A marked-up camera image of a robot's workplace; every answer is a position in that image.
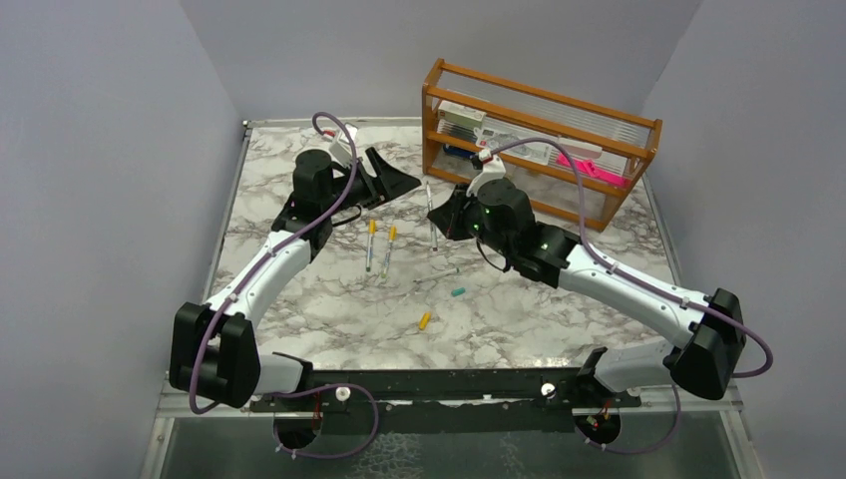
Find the grey pen purple end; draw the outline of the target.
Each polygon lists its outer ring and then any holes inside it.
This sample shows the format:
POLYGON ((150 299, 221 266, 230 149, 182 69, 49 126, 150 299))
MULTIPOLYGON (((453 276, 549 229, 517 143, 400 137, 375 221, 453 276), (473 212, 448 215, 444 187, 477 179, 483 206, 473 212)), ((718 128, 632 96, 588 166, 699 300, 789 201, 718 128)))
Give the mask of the grey pen purple end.
MULTIPOLYGON (((432 195, 431 187, 430 187, 430 184, 429 184, 428 181, 424 182, 424 188, 425 188, 426 199, 427 199, 427 215, 430 215, 434 210, 434 202, 433 202, 433 195, 432 195)), ((430 218, 428 218, 428 220, 429 220, 429 227, 430 227, 431 248, 434 252, 437 252, 439 250, 437 228, 436 228, 436 225, 433 223, 433 221, 430 218)))

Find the grey pen green end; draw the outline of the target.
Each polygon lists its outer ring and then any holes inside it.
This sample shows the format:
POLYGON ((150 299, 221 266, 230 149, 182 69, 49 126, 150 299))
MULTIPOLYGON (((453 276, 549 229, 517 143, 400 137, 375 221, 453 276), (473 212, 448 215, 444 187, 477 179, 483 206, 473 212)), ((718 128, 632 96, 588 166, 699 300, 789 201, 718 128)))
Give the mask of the grey pen green end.
POLYGON ((460 272, 460 267, 456 266, 456 267, 452 267, 450 269, 440 270, 440 271, 430 273, 430 274, 422 276, 422 277, 415 278, 413 280, 413 282, 419 284, 419 283, 423 283, 423 282, 426 282, 426 281, 437 280, 437 279, 440 279, 440 278, 443 278, 443 277, 447 277, 447 276, 450 276, 450 275, 453 275, 453 274, 457 274, 459 272, 460 272))

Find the grey pen teal end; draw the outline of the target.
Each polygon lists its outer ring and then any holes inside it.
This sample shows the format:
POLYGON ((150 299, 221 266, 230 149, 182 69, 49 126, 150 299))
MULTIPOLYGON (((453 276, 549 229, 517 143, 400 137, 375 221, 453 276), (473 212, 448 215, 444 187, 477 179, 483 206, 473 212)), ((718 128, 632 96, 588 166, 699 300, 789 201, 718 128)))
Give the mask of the grey pen teal end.
POLYGON ((381 265, 380 269, 380 277, 386 278, 389 273, 390 261, 392 257, 392 252, 394 249, 394 244, 397 236, 397 227, 396 225, 392 225, 388 231, 388 242, 385 251, 385 256, 381 265))

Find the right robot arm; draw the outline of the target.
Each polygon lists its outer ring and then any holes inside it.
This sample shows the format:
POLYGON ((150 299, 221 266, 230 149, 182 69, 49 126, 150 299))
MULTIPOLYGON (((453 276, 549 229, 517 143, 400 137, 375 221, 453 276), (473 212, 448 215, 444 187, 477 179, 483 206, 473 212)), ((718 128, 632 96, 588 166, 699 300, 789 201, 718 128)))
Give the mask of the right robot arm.
POLYGON ((736 295, 682 291, 591 256, 577 235, 537 221, 528 196, 507 179, 485 184, 475 196, 468 189, 456 186, 427 215, 447 239, 474 240, 499 253, 506 269, 597 300, 659 334, 641 346, 595 349, 575 382, 584 403, 599 406, 616 393, 654 385, 676 385, 708 400, 724 396, 745 346, 736 295))

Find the yellow pen cap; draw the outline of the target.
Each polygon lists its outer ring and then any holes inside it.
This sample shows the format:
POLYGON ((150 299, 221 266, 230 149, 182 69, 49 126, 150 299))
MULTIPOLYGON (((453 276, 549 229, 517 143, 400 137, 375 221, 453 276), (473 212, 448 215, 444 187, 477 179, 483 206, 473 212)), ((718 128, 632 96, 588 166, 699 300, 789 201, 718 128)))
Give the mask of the yellow pen cap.
POLYGON ((421 317, 420 321, 419 321, 418 328, 420 330, 424 330, 427 327, 428 323, 430 322, 431 317, 432 317, 431 312, 424 313, 423 316, 421 317))

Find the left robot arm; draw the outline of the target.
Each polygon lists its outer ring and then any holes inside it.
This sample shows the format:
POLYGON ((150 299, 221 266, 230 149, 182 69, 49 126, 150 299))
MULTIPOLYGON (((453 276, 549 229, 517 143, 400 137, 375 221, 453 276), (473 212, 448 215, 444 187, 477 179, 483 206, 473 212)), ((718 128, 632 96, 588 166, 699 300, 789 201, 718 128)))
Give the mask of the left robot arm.
POLYGON ((171 387, 231 407, 269 393, 289 409, 309 404, 311 363, 285 353, 260 354, 255 330, 285 286, 325 246, 337 211, 374 209, 420 187, 419 179, 390 166, 374 148, 365 155, 372 174, 360 160, 341 166, 325 150, 297 155, 292 192, 256 255, 221 291, 178 309, 171 387))

